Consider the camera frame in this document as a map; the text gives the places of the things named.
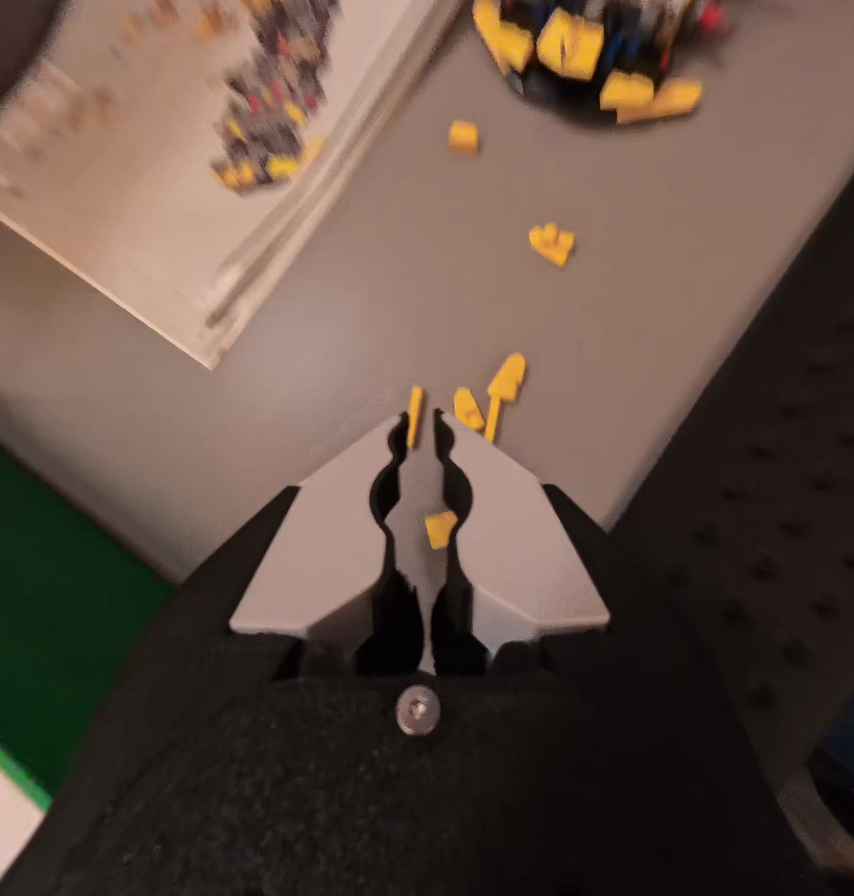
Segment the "white paper sheet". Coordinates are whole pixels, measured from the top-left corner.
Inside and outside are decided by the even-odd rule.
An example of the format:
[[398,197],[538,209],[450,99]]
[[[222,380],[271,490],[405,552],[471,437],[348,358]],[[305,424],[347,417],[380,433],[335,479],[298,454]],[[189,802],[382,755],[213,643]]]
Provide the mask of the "white paper sheet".
[[32,773],[0,744],[0,879],[35,833],[51,802]]

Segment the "lego car chassis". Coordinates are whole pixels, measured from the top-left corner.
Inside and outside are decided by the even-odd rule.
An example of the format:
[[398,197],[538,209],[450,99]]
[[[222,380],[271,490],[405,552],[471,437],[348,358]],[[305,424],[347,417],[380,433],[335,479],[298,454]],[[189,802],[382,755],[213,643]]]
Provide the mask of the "lego car chassis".
[[673,75],[675,56],[730,28],[713,1],[477,1],[472,20],[523,100],[616,126],[691,116],[703,88]]

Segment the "yellow lego axle piece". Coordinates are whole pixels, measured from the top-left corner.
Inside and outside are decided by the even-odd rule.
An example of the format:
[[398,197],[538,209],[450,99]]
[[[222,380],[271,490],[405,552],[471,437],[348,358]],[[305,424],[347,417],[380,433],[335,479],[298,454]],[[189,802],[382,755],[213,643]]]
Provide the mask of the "yellow lego axle piece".
[[522,353],[513,353],[501,364],[487,389],[488,412],[484,437],[495,443],[500,427],[503,405],[515,402],[526,375],[526,360]]

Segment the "lego instruction booklet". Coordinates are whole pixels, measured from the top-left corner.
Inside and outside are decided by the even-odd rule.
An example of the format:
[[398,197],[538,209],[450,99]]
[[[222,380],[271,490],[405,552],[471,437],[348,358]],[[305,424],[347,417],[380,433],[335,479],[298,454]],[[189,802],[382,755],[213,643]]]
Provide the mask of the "lego instruction booklet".
[[213,369],[461,2],[0,2],[0,222]]

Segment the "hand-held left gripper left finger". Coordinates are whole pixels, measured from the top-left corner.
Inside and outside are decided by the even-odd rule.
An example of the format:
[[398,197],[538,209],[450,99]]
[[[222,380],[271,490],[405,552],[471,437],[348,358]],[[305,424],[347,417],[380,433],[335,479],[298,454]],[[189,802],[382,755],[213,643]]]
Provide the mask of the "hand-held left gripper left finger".
[[367,639],[372,597],[395,567],[375,487],[398,484],[409,419],[384,420],[298,485],[230,618],[231,633]]

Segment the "yellow lego pin connector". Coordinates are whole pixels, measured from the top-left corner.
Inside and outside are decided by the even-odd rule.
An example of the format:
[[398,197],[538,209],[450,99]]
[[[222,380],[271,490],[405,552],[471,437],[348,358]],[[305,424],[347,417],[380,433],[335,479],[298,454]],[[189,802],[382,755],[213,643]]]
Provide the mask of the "yellow lego pin connector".
[[533,226],[528,237],[533,252],[557,268],[567,265],[576,245],[575,233],[559,228],[554,222]]

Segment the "green storage bin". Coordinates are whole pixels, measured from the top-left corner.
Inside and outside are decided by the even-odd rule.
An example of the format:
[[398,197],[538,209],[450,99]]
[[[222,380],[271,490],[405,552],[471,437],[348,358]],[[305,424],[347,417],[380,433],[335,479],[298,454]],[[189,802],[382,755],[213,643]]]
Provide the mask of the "green storage bin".
[[43,807],[173,591],[0,446],[0,753]]

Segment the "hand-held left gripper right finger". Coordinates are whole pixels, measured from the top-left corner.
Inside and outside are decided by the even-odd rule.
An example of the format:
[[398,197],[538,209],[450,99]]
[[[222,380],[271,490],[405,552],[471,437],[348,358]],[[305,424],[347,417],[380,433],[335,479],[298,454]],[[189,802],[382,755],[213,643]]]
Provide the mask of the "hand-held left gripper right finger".
[[443,410],[435,413],[455,552],[471,588],[470,633],[488,652],[604,629],[601,597],[540,480]]

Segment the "black dotted floor mat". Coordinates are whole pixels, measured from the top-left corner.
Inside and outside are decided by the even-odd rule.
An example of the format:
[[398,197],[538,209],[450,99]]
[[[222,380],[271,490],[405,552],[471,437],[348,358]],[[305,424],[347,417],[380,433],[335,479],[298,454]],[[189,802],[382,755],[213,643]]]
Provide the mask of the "black dotted floor mat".
[[854,894],[854,172],[612,538],[690,613],[805,857]]

